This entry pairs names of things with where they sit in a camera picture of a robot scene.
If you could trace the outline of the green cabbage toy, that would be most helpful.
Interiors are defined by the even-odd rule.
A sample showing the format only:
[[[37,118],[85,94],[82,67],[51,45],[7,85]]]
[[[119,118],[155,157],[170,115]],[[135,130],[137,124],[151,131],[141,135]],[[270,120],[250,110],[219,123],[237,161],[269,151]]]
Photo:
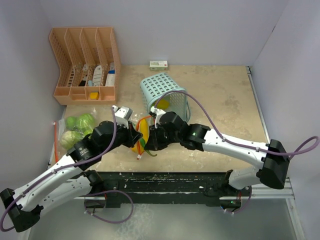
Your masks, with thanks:
[[[96,125],[94,116],[90,113],[81,114],[75,122],[75,127],[82,133],[91,133]]]

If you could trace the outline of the green chili pepper toy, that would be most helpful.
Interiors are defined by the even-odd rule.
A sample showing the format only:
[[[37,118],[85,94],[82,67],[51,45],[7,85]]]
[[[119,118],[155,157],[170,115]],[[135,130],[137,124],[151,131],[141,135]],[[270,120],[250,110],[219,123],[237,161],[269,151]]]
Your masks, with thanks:
[[[146,141],[145,141],[145,139],[144,138],[141,138],[140,140],[139,140],[139,144],[140,144],[140,150],[141,150],[141,153],[143,154],[143,153],[147,153],[149,156],[151,156],[151,157],[157,157],[158,155],[157,154],[153,154],[153,153],[151,153],[151,151],[148,149],[148,148],[146,148]]]

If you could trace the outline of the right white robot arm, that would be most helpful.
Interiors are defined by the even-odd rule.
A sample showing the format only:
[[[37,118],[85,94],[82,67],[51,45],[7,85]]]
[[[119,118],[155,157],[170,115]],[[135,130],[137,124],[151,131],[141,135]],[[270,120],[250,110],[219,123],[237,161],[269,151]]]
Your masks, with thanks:
[[[214,152],[242,160],[250,167],[229,170],[222,190],[228,196],[239,190],[257,184],[281,190],[285,186],[290,159],[283,144],[278,140],[270,143],[250,142],[194,123],[188,124],[173,111],[165,112],[155,108],[150,112],[155,123],[149,128],[146,150],[160,151],[173,143],[201,152]]]

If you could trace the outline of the light blue plastic basket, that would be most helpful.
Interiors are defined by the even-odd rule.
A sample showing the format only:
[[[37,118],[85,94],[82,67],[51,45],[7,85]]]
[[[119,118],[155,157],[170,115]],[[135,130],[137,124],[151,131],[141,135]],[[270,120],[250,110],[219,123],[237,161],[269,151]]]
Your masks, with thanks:
[[[184,94],[187,90],[180,87],[167,73],[160,72],[144,78],[139,87],[146,113],[161,98],[169,102],[169,107],[164,111],[175,112],[186,122],[190,120],[190,106]]]

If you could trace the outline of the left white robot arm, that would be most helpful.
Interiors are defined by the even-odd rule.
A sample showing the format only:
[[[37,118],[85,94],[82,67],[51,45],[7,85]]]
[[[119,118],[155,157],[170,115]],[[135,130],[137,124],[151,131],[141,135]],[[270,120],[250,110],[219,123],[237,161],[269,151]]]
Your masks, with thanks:
[[[119,146],[132,148],[142,136],[130,121],[127,124],[101,122],[37,178],[17,189],[4,189],[0,198],[5,211],[0,221],[9,216],[13,226],[8,230],[21,233],[33,227],[41,216],[69,200],[98,196],[103,191],[104,181],[89,167]]]

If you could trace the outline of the yellow banana toy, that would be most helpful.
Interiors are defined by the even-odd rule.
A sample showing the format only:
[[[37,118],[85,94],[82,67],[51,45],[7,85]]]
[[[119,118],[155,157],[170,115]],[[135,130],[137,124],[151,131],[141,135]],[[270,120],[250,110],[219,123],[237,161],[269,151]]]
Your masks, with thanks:
[[[142,138],[139,139],[139,141],[134,145],[134,147],[131,150],[137,153],[138,155],[142,155],[142,153],[145,151],[144,146],[146,145],[149,138],[149,124],[147,117],[140,119],[133,126],[138,132],[142,133]]]

